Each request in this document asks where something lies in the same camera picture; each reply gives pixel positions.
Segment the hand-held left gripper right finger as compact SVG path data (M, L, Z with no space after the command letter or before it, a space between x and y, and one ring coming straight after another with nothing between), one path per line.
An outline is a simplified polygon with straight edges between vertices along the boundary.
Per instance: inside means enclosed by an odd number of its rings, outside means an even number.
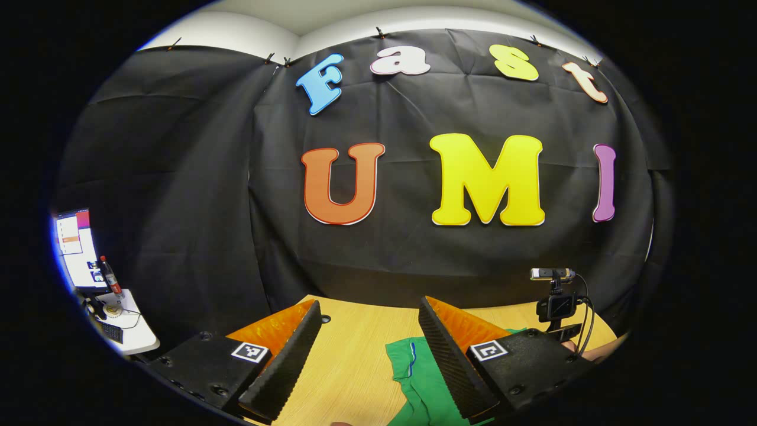
M472 424L540 404L594 366L546 332L511 333L430 296L420 300L418 321L457 410Z

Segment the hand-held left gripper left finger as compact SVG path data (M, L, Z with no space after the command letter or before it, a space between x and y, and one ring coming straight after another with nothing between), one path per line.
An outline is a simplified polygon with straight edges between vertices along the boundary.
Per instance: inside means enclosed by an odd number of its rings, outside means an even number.
M233 333L203 331L150 362L185 394L238 418L275 421L322 326L312 299Z

